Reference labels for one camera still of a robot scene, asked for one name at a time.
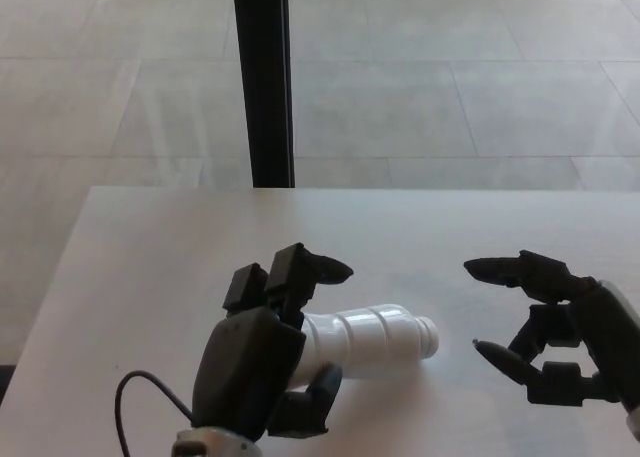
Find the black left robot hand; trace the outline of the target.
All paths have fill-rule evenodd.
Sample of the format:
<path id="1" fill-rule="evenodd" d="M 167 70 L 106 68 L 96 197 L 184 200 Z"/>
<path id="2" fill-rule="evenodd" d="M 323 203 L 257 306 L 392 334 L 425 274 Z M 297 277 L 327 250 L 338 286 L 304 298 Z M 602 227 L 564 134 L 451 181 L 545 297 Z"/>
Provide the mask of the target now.
<path id="1" fill-rule="evenodd" d="M 327 433 L 340 389 L 340 366 L 324 364 L 302 392 L 290 382 L 307 336 L 303 307 L 317 285 L 353 274 L 345 263 L 296 243 L 278 251 L 269 270 L 252 263 L 234 272 L 202 355 L 192 392 L 191 424 L 252 442 L 263 435 L 306 439 Z"/>

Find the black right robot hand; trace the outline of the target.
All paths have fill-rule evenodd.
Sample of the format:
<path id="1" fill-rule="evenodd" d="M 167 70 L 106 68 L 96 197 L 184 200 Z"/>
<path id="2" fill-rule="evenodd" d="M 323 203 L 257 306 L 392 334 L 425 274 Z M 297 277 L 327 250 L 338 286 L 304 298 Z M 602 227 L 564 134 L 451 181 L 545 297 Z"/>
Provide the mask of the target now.
<path id="1" fill-rule="evenodd" d="M 525 387 L 532 404 L 580 407 L 586 400 L 639 408 L 639 315 L 611 283 L 572 274 L 566 263 L 523 250 L 516 257 L 468 260 L 476 280 L 519 288 L 533 300 L 529 317 L 508 346 L 476 340 L 476 351 Z M 546 347 L 585 346 L 596 371 L 573 362 L 533 366 Z"/>

